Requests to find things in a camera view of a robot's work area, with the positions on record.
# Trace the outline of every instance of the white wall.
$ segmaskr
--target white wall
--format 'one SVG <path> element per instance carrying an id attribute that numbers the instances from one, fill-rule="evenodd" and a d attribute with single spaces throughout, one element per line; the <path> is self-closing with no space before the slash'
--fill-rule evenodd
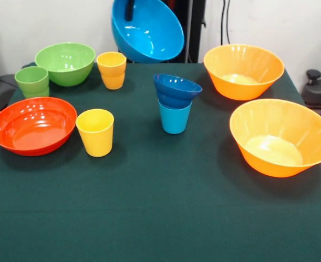
<path id="1" fill-rule="evenodd" d="M 206 1 L 200 62 L 220 44 L 223 1 Z M 231 43 L 258 45 L 278 55 L 300 90 L 307 69 L 321 71 L 321 0 L 231 0 L 229 36 Z"/>
<path id="2" fill-rule="evenodd" d="M 116 51 L 113 0 L 0 0 L 0 75 L 15 73 L 51 44 L 78 41 Z"/>
<path id="3" fill-rule="evenodd" d="M 32 62 L 61 41 L 117 50 L 111 31 L 113 0 L 0 0 L 0 75 Z M 207 0 L 200 62 L 220 44 L 222 0 Z M 232 43 L 259 45 L 279 55 L 300 89 L 309 68 L 321 70 L 321 0 L 231 0 Z"/>

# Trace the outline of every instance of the stacked green cup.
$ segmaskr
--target stacked green cup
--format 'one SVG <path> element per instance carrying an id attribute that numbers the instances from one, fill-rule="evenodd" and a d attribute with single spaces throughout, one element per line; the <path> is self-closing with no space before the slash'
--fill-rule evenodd
<path id="1" fill-rule="evenodd" d="M 41 67 L 25 67 L 15 74 L 25 98 L 49 96 L 49 74 Z"/>

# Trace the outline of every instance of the green bowl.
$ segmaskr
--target green bowl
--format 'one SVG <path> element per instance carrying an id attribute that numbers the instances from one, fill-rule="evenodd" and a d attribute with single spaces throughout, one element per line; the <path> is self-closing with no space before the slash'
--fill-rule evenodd
<path id="1" fill-rule="evenodd" d="M 59 86 L 76 86 L 89 75 L 95 51 L 80 43 L 50 45 L 35 56 L 37 66 L 49 72 L 49 79 Z"/>

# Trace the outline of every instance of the plastic bowl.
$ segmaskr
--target plastic bowl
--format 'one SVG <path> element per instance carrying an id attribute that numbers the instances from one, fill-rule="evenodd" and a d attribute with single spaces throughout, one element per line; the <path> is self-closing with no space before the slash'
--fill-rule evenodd
<path id="1" fill-rule="evenodd" d="M 37 53 L 35 63 L 49 71 L 51 81 L 59 86 L 76 86 L 89 75 L 95 51 L 80 43 L 50 45 Z"/>
<path id="2" fill-rule="evenodd" d="M 62 146 L 71 135 L 77 112 L 68 102 L 36 97 L 0 112 L 0 146 L 22 156 L 41 156 Z"/>
<path id="3" fill-rule="evenodd" d="M 222 45 L 204 57 L 216 90 L 234 100 L 251 100 L 264 93 L 284 73 L 272 52 L 252 45 Z"/>
<path id="4" fill-rule="evenodd" d="M 135 0 L 133 19 L 126 21 L 128 0 L 115 0 L 112 32 L 119 50 L 138 63 L 159 63 L 176 57 L 185 42 L 174 13 L 160 0 Z"/>
<path id="5" fill-rule="evenodd" d="M 321 163 L 321 117 L 305 106 L 250 101 L 233 112 L 230 129 L 244 159 L 262 174 L 288 177 Z"/>
<path id="6" fill-rule="evenodd" d="M 173 75 L 153 76 L 159 102 L 170 108 L 185 108 L 202 92 L 195 82 Z"/>

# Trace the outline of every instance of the yellow cup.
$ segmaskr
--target yellow cup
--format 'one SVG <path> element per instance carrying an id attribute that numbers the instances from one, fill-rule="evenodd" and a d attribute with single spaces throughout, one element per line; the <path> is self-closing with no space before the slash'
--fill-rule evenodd
<path id="1" fill-rule="evenodd" d="M 81 113 L 75 122 L 86 152 L 92 157 L 106 156 L 112 150 L 114 117 L 104 109 Z"/>
<path id="2" fill-rule="evenodd" d="M 97 57 L 97 66 L 103 83 L 108 89 L 115 90 L 123 86 L 127 58 L 119 52 L 106 52 Z"/>

